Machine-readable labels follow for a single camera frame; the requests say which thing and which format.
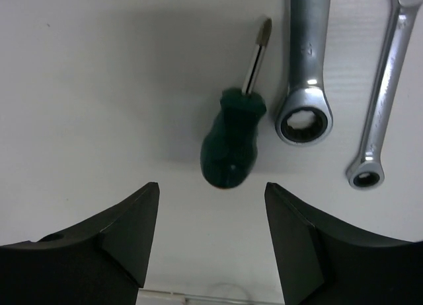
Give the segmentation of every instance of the ratcheting wrench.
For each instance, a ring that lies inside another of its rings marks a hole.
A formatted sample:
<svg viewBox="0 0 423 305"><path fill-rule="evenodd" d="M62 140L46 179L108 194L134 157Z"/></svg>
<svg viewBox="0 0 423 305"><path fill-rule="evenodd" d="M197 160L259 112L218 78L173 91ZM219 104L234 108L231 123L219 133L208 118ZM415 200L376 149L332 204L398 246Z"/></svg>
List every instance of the ratcheting wrench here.
<svg viewBox="0 0 423 305"><path fill-rule="evenodd" d="M323 63L330 0L291 0L289 93L275 127L281 140L310 145L331 131L333 119L323 86ZM290 119L301 112L312 114L311 123L295 127Z"/></svg>
<svg viewBox="0 0 423 305"><path fill-rule="evenodd" d="M369 189L383 183L381 151L404 58L423 0L391 0L391 14L379 60L358 156L347 170L350 185Z"/></svg>

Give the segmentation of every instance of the combination wrench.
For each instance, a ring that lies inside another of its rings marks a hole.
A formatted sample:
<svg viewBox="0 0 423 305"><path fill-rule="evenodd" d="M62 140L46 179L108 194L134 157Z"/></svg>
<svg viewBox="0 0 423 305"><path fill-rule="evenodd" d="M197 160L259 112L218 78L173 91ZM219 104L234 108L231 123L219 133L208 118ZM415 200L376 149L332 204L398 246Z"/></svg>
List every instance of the combination wrench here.
<svg viewBox="0 0 423 305"><path fill-rule="evenodd" d="M358 156L346 172L353 188L383 183L381 151L411 32L423 0L391 0L387 32Z"/></svg>
<svg viewBox="0 0 423 305"><path fill-rule="evenodd" d="M323 86L329 8L330 0L291 0L289 89L275 123L280 139L291 145L318 143L332 129ZM296 127L290 119L301 112L312 118Z"/></svg>

